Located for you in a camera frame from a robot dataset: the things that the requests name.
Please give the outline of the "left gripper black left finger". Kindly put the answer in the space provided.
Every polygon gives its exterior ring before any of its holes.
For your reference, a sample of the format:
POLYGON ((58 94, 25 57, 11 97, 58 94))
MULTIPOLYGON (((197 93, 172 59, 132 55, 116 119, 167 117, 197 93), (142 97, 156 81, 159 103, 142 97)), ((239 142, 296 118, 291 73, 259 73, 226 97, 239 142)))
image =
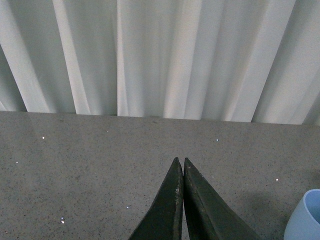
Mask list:
POLYGON ((182 238, 184 177, 174 158, 154 201, 135 228, 131 240, 180 240, 182 238))

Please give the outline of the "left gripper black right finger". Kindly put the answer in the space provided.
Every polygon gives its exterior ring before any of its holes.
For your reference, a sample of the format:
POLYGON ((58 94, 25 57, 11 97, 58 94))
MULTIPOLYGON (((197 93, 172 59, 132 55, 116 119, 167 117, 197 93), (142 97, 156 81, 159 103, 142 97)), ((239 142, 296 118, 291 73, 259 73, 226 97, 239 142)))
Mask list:
POLYGON ((260 240, 193 163, 184 160, 183 203, 191 240, 260 240))

